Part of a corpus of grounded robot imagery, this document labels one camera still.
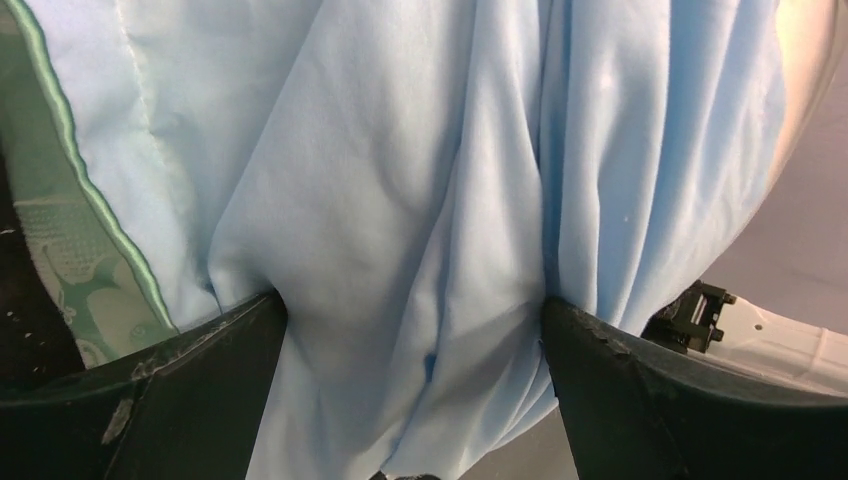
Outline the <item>light blue pillowcase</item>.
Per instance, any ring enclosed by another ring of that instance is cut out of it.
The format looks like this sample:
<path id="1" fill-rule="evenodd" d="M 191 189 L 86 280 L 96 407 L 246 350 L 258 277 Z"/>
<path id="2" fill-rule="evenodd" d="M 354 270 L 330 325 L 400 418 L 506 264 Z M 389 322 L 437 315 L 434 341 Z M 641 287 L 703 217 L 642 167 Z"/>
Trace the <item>light blue pillowcase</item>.
<path id="1" fill-rule="evenodd" d="M 768 189 L 774 1 L 11 1 L 171 328 L 278 291 L 251 479 L 456 479 L 555 407 L 537 314 L 640 333 Z"/>

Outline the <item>white pillow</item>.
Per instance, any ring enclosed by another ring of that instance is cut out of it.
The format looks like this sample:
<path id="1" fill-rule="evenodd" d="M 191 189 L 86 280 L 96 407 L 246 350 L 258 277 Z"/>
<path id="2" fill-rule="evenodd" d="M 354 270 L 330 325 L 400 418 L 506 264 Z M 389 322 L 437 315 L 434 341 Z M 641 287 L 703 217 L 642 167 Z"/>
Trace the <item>white pillow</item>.
<path id="1" fill-rule="evenodd" d="M 786 108 L 769 170 L 769 188 L 777 183 L 847 49 L 847 3 L 781 1 L 775 21 Z"/>

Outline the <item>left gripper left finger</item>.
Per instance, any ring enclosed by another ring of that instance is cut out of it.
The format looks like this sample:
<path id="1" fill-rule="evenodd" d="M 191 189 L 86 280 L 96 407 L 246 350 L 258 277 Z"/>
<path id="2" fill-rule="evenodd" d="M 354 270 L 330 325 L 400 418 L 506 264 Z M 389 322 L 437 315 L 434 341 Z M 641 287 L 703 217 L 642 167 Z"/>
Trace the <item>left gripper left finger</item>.
<path id="1" fill-rule="evenodd" d="M 1 392 L 5 479 L 242 479 L 287 323 L 259 295 L 188 332 Z"/>

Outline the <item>green patterned satin pillowcase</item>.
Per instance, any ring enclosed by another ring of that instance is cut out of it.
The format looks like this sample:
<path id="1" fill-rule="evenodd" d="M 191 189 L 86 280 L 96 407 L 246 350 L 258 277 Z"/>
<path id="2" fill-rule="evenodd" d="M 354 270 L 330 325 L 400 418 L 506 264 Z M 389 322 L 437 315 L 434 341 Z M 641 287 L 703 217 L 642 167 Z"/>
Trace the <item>green patterned satin pillowcase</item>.
<path id="1" fill-rule="evenodd" d="M 149 266 L 87 176 L 46 40 L 22 1 L 1 4 L 1 152 L 35 270 L 83 364 L 176 336 Z"/>

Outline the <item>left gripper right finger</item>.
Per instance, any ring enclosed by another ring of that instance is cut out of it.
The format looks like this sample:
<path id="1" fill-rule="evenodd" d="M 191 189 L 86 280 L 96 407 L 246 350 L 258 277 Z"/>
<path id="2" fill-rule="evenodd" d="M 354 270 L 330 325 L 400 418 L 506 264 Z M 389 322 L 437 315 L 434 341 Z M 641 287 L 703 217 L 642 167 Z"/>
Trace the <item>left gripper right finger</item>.
<path id="1" fill-rule="evenodd" d="M 542 344 L 582 479 L 843 479 L 847 402 L 711 366 L 558 297 Z"/>

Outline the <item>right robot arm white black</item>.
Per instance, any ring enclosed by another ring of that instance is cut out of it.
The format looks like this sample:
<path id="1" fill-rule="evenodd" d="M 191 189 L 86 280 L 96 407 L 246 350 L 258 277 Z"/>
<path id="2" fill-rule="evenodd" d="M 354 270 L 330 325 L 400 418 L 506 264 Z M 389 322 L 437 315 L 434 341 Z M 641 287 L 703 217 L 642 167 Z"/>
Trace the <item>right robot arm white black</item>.
<path id="1" fill-rule="evenodd" d="M 847 336 L 694 282 L 642 337 L 682 354 L 809 390 L 847 393 Z"/>

